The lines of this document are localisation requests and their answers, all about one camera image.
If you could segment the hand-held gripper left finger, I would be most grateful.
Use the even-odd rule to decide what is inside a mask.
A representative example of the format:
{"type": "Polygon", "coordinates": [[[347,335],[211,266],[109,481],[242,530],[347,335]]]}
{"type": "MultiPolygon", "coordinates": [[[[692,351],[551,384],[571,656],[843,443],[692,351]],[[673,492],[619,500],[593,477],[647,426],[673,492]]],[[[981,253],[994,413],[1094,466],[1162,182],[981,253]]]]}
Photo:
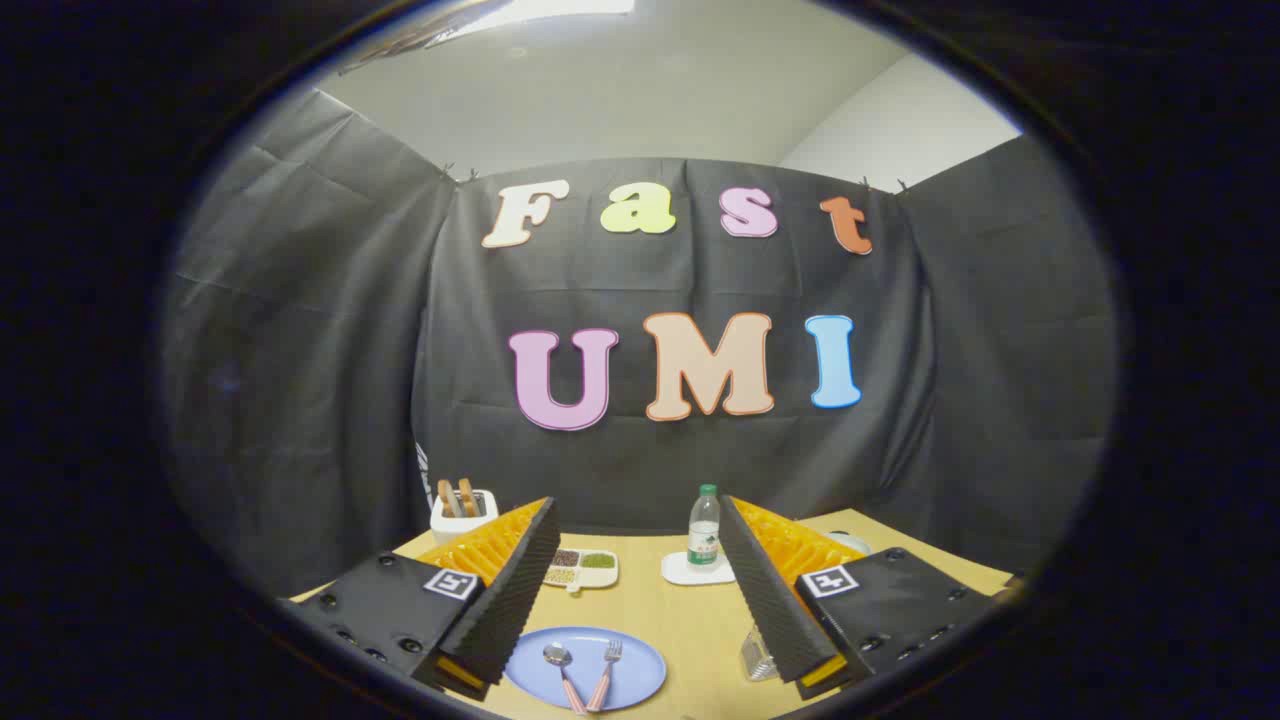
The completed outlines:
{"type": "Polygon", "coordinates": [[[559,543],[558,506],[544,497],[417,557],[376,553],[291,611],[351,657],[483,700],[559,543]]]}

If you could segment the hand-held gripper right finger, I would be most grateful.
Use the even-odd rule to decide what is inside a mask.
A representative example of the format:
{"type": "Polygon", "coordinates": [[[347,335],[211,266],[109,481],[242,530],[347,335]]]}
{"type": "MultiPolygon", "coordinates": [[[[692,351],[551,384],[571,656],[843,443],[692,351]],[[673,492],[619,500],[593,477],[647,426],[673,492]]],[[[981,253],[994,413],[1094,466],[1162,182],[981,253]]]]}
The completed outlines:
{"type": "Polygon", "coordinates": [[[859,553],[726,495],[719,544],[782,682],[809,700],[909,667],[1012,596],[904,547],[859,553]]]}

